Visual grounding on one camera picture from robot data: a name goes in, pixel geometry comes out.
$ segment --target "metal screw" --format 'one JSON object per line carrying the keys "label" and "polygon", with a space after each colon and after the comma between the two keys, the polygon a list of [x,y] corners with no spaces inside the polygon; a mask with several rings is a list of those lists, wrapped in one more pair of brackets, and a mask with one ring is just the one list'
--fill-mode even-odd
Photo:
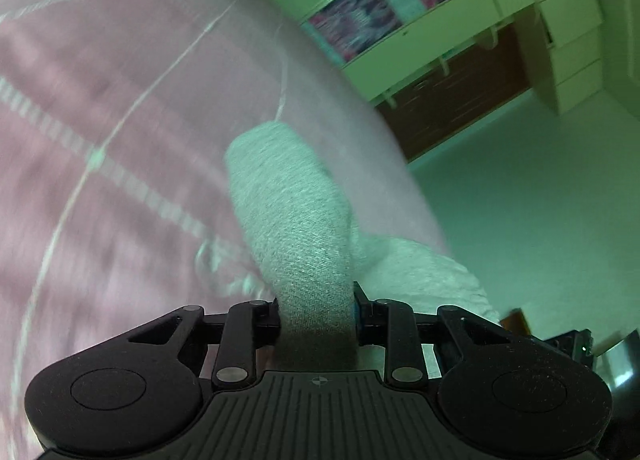
{"label": "metal screw", "polygon": [[418,382],[422,378],[422,372],[410,366],[396,368],[391,376],[398,382]]}
{"label": "metal screw", "polygon": [[216,373],[216,377],[222,382],[240,382],[241,380],[245,380],[248,376],[249,373],[247,370],[236,366],[222,368]]}

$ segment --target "pink bedsheet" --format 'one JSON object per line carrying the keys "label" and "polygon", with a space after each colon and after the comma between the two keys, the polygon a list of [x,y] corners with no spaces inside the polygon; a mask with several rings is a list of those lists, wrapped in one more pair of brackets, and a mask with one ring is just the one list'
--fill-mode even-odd
{"label": "pink bedsheet", "polygon": [[223,155],[271,119],[363,230],[446,252],[383,121],[268,0],[0,0],[0,459],[41,451],[22,398],[47,364],[268,297]]}

